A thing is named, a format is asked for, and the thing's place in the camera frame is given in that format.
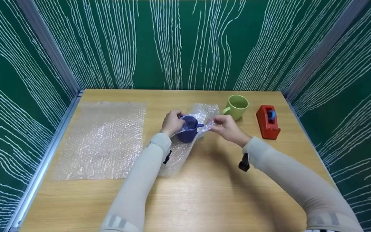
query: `green mug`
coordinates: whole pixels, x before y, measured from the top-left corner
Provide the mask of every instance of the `green mug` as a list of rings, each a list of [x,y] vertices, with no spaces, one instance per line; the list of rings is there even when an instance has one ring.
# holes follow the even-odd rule
[[[249,107],[249,101],[241,95],[231,95],[228,98],[227,106],[221,112],[221,114],[229,114],[233,117],[234,121],[238,120],[243,116],[247,107]]]

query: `green wall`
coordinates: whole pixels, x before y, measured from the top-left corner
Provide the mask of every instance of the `green wall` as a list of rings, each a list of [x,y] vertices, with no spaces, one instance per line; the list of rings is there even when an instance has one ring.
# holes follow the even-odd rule
[[[371,232],[371,2],[292,105],[365,232]]]
[[[285,91],[349,0],[35,0],[82,88]]]
[[[0,231],[71,102],[13,0],[0,0]]]
[[[285,92],[349,0],[35,0],[81,88]],[[0,0],[0,231],[71,93]],[[371,232],[371,2],[291,102]]]

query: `arm sleeve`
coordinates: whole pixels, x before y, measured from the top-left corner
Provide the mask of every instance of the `arm sleeve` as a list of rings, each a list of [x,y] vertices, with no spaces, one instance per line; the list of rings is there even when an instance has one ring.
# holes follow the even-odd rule
[[[171,140],[166,134],[158,133],[153,136],[125,178],[100,231],[143,231],[147,196],[170,146]]]
[[[249,163],[286,191],[307,215],[307,229],[363,232],[343,196],[315,172],[253,137],[243,148]]]

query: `wooden table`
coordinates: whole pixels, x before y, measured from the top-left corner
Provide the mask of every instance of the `wooden table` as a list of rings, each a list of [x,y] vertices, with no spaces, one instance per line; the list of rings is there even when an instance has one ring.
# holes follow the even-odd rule
[[[81,101],[145,102],[143,143],[147,144],[168,111],[189,112],[197,102],[218,104],[222,110],[232,94],[249,100],[243,119],[237,122],[246,133],[261,138],[255,113],[262,104],[274,105],[281,132],[276,141],[267,143],[333,184],[280,92],[86,90]],[[177,176],[156,180],[147,199],[144,231],[304,230],[301,207],[259,170],[251,167],[246,173],[238,169],[241,157],[240,147],[207,133],[196,142]],[[53,181],[57,158],[54,156],[21,232],[97,232],[123,180]]]

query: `left hand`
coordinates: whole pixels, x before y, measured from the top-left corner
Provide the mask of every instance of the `left hand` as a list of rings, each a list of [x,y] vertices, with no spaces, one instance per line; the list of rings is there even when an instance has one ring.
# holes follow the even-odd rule
[[[172,137],[177,131],[179,131],[183,125],[184,120],[179,119],[183,116],[180,110],[172,110],[166,116],[161,126],[161,133],[165,133],[168,137]]]

